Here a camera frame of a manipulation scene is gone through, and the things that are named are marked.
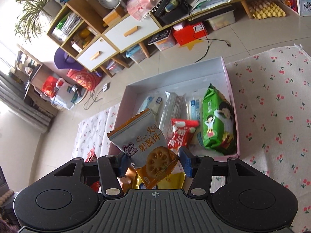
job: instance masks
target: white cloth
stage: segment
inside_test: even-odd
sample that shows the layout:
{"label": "white cloth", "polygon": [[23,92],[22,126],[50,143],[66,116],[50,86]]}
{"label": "white cloth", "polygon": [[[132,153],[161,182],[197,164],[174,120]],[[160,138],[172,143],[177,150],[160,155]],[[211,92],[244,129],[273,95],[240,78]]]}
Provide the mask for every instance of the white cloth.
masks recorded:
{"label": "white cloth", "polygon": [[[298,199],[291,229],[311,229],[311,61],[302,47],[271,49],[227,65],[240,158]],[[224,185],[214,177],[211,192]]]}
{"label": "white cloth", "polygon": [[83,120],[79,124],[71,158],[87,158],[88,152],[94,148],[99,158],[109,152],[110,140],[107,133],[113,130],[120,103],[96,115]]}

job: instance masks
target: power outlet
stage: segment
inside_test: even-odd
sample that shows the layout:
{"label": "power outlet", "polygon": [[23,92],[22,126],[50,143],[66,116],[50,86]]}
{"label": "power outlet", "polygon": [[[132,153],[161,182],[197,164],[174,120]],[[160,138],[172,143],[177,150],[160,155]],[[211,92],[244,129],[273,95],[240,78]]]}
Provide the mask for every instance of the power outlet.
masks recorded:
{"label": "power outlet", "polygon": [[107,91],[108,90],[108,83],[106,83],[104,86],[103,86],[103,92]]}

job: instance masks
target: egg tray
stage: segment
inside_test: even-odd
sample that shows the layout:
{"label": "egg tray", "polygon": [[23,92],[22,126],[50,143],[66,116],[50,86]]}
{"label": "egg tray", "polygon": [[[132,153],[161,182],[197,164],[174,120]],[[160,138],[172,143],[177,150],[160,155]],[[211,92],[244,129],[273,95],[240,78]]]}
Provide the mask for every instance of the egg tray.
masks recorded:
{"label": "egg tray", "polygon": [[251,14],[256,19],[264,19],[267,17],[285,17],[285,12],[272,1],[253,1],[248,7]]}

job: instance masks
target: biscuit image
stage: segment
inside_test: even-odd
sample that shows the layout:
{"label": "biscuit image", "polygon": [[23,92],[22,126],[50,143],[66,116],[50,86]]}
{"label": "biscuit image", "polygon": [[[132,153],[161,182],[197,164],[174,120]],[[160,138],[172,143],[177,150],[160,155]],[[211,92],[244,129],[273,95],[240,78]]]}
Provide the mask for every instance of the biscuit image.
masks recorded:
{"label": "biscuit image", "polygon": [[153,149],[146,161],[146,172],[148,176],[156,178],[158,173],[166,169],[170,162],[169,150],[166,147],[160,146]]}

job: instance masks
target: white drawer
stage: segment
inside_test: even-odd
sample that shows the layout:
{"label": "white drawer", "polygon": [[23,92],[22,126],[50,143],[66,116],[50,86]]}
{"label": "white drawer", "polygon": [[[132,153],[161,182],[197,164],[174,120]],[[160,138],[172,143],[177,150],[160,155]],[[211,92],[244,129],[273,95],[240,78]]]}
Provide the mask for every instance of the white drawer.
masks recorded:
{"label": "white drawer", "polygon": [[[133,29],[135,26],[138,27],[137,31],[124,36],[124,33]],[[105,33],[105,36],[115,44],[117,48],[124,51],[133,43],[145,38],[147,35],[158,30],[158,25],[153,21],[150,16],[147,16],[143,21],[138,21],[132,16],[128,16],[126,19],[118,23],[115,27]]]}
{"label": "white drawer", "polygon": [[[97,52],[100,52],[100,55],[91,60],[91,57],[93,57]],[[100,37],[89,48],[87,48],[77,60],[87,69],[92,71],[113,54],[116,54],[116,50],[102,37]]]}

